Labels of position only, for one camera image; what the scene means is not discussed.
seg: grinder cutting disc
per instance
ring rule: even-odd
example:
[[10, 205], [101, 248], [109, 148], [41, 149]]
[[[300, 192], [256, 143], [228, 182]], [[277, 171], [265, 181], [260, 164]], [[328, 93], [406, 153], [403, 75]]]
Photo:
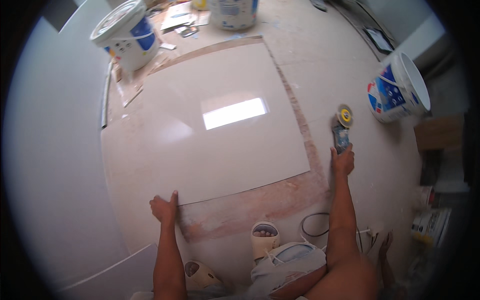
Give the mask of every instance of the grinder cutting disc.
[[353, 124], [352, 109], [347, 104], [340, 104], [336, 112], [336, 118], [345, 128], [350, 128]]

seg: dusty floor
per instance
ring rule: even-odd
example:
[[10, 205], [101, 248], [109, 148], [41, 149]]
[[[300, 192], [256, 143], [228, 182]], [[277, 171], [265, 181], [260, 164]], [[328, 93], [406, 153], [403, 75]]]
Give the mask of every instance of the dusty floor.
[[[174, 32], [161, 38], [178, 45], [174, 50], [177, 56], [224, 41], [233, 34], [202, 26], [197, 39], [182, 39]], [[329, 148], [333, 145], [330, 118], [340, 103], [352, 108], [354, 125], [350, 141], [354, 145], [355, 170], [349, 177], [349, 184], [358, 227], [362, 230], [370, 226], [381, 231], [369, 253], [374, 262], [387, 231], [394, 231], [388, 258], [395, 275], [403, 276], [409, 263], [407, 253], [411, 243], [410, 194], [420, 177], [420, 156], [413, 132], [417, 120], [410, 118], [383, 125], [370, 113], [367, 84], [380, 64], [356, 30], [333, 7], [325, 13], [312, 7], [309, 0], [262, 1], [257, 25], [246, 34], [264, 36], [300, 104], [329, 182]], [[123, 115], [135, 114], [141, 108], [142, 94], [125, 109], [120, 102], [110, 100], [109, 126], [122, 122]], [[300, 241], [302, 218], [310, 213], [328, 211], [329, 205], [329, 201], [319, 201], [275, 222], [282, 242]], [[306, 222], [306, 229], [312, 233], [321, 232], [327, 224], [326, 218], [312, 217]], [[247, 231], [190, 244], [182, 240], [179, 230], [177, 234], [184, 259], [202, 261], [228, 281], [249, 283], [252, 252]], [[363, 238], [367, 250], [368, 238], [366, 235]], [[323, 247], [326, 236], [310, 241]]]

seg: white slipper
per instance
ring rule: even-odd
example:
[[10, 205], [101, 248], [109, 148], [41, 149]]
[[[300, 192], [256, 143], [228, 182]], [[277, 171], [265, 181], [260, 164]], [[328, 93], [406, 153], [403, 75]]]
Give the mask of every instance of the white slipper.
[[[195, 264], [198, 265], [198, 270], [191, 275], [191, 270], [190, 268], [193, 266], [195, 269]], [[201, 262], [198, 261], [188, 261], [185, 266], [185, 274], [190, 277], [200, 288], [206, 288], [207, 286], [211, 284], [218, 284], [218, 283], [223, 283], [215, 274], [213, 271], [204, 265]]]
[[[256, 237], [253, 235], [255, 231], [272, 231], [272, 228], [274, 229], [274, 236]], [[273, 223], [266, 221], [260, 221], [253, 225], [250, 232], [250, 238], [252, 240], [254, 265], [256, 265], [260, 259], [265, 257], [268, 252], [280, 245], [280, 234], [278, 229]]]

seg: blue jeans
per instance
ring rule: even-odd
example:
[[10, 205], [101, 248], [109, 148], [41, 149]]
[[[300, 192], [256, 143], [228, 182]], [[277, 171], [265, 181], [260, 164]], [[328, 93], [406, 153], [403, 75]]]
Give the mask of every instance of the blue jeans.
[[[222, 284], [209, 285], [202, 290], [187, 291], [188, 300], [268, 300], [268, 295], [326, 264], [325, 253], [308, 242], [291, 242], [271, 250], [253, 268], [253, 284], [242, 295], [231, 295]], [[131, 300], [153, 299], [153, 293]]]

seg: yellow disc label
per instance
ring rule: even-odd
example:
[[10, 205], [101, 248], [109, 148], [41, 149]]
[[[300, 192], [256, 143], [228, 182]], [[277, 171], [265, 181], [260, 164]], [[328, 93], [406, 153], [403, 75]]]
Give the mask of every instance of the yellow disc label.
[[348, 111], [348, 109], [346, 108], [343, 108], [340, 112], [340, 115], [342, 116], [342, 119], [345, 121], [345, 122], [350, 122], [350, 119], [352, 118], [351, 115], [350, 115], [350, 112]]

